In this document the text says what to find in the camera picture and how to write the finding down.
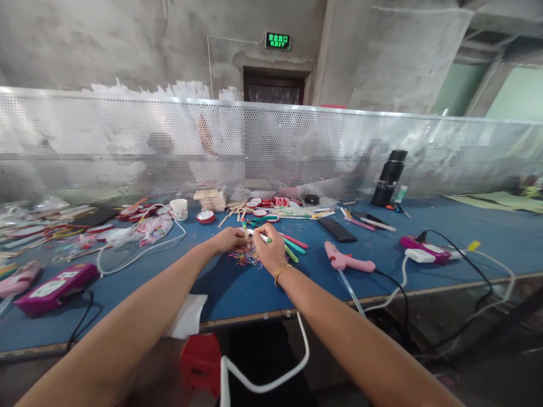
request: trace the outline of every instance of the blue table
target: blue table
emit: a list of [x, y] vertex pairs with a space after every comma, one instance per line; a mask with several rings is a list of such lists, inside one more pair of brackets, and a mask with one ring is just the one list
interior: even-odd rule
[[[404, 248], [398, 243], [400, 237], [418, 235], [425, 229], [443, 233], [460, 248], [465, 248], [473, 240], [478, 240], [482, 242], [480, 246], [482, 252], [508, 265], [518, 275], [543, 270], [541, 216], [522, 212], [483, 210], [442, 197], [420, 201], [405, 200], [404, 207], [412, 219], [388, 209], [373, 207], [367, 202], [352, 206], [353, 210], [368, 211], [383, 219], [397, 228], [397, 232], [366, 230], [347, 223], [338, 211], [334, 218], [357, 236], [356, 243], [337, 243], [317, 221], [282, 219], [275, 226], [279, 231], [309, 245], [307, 254], [299, 255], [300, 263], [297, 267], [317, 284], [344, 301], [351, 298], [338, 273], [331, 268], [328, 261], [324, 250], [324, 242], [327, 239], [344, 254], [373, 261], [381, 271], [398, 281], [402, 278], [400, 266], [404, 257]], [[197, 223], [194, 211], [190, 215], [191, 217], [182, 224], [187, 230], [187, 235], [181, 242], [177, 241], [153, 250], [133, 265], [92, 285], [95, 306], [87, 320], [98, 312], [99, 306], [102, 307], [102, 312], [92, 323], [86, 325], [84, 332], [88, 332], [139, 286], [171, 265], [189, 249], [220, 231], [217, 224], [222, 220], [222, 214], [218, 214], [217, 221], [210, 225]], [[239, 226], [236, 216], [228, 218], [223, 228], [227, 226]], [[180, 233], [180, 229], [174, 226], [166, 239]], [[429, 233], [428, 241], [446, 244], [432, 233]], [[134, 258], [141, 250], [134, 246], [117, 251], [109, 249], [104, 252], [102, 265], [105, 269], [115, 268]], [[59, 254], [54, 252], [54, 248], [41, 248], [28, 250], [14, 260], [19, 264], [25, 264], [33, 259], [41, 260], [46, 265], [38, 281], [42, 283], [67, 266], [65, 263], [51, 264], [52, 258]], [[475, 254], [472, 258], [489, 279], [506, 276], [491, 261]], [[91, 254], [74, 260], [73, 263], [95, 261], [96, 254]], [[452, 261], [447, 266], [420, 265], [409, 261], [407, 271], [407, 292], [454, 288], [481, 280], [464, 260]], [[358, 298], [376, 299], [388, 295], [395, 289], [395, 286], [382, 276], [350, 269], [347, 269], [345, 274]], [[272, 277], [265, 270], [258, 270], [256, 266], [237, 266], [234, 261], [229, 261], [226, 255], [215, 258], [207, 265], [191, 293], [209, 296], [201, 315], [204, 328], [247, 319], [262, 319], [265, 313], [274, 316], [277, 315], [277, 311], [294, 307], [286, 294], [274, 286]], [[66, 343], [86, 307], [85, 297], [76, 298], [64, 308], [38, 318], [28, 318], [17, 307], [10, 307], [10, 310], [0, 318], [0, 352], [3, 352], [0, 358], [12, 356], [6, 352]]]

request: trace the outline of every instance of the red stool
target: red stool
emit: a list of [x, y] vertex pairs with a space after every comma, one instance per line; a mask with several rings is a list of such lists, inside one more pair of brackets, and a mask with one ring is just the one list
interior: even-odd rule
[[195, 388], [221, 394], [221, 350], [215, 334], [193, 335], [181, 351], [181, 384], [187, 395]]

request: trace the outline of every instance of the green exit sign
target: green exit sign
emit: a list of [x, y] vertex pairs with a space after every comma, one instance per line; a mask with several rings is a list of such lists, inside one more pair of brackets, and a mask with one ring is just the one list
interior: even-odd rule
[[266, 33], [266, 48], [290, 51], [291, 36], [287, 34]]

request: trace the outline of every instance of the white tissue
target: white tissue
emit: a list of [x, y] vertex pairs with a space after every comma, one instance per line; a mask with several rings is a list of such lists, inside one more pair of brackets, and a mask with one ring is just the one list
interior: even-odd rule
[[189, 294], [175, 317], [174, 323], [164, 336], [186, 339], [200, 332], [200, 314], [207, 300], [207, 295]]

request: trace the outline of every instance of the perforated plastic sheet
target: perforated plastic sheet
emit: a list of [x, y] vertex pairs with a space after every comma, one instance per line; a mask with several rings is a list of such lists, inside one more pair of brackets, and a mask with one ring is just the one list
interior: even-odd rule
[[0, 88], [4, 201], [371, 194], [393, 149], [409, 196], [490, 192], [541, 170], [543, 124]]

